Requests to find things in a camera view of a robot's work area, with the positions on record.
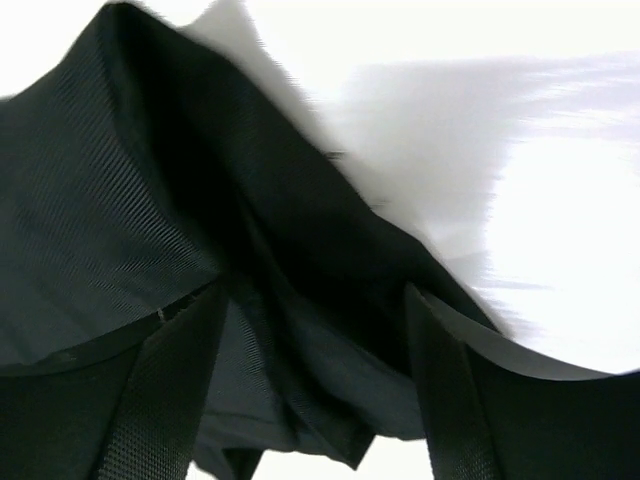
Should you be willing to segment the black skirt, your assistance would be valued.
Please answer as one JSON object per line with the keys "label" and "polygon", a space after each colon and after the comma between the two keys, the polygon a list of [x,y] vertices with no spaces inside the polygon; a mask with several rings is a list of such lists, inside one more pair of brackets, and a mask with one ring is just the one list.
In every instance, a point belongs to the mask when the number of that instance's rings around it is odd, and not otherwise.
{"label": "black skirt", "polygon": [[356,467],[377,435],[426,440],[405,289],[470,301],[226,58],[104,6],[1,104],[1,369],[209,284],[228,305],[190,464],[249,479],[269,449]]}

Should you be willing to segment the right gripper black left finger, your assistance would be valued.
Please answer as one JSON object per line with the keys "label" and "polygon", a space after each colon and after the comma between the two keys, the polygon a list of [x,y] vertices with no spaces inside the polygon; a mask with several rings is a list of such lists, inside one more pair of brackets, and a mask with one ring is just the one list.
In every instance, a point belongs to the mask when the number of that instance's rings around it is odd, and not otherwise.
{"label": "right gripper black left finger", "polygon": [[194,297],[1,369],[4,479],[183,479],[228,297]]}

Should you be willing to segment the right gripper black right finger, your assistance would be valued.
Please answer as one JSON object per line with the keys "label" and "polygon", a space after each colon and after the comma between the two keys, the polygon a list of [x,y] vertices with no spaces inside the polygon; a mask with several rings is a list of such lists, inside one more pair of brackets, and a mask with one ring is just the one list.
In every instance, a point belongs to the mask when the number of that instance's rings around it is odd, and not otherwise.
{"label": "right gripper black right finger", "polygon": [[405,311],[435,478],[638,478],[638,373],[538,354],[412,285]]}

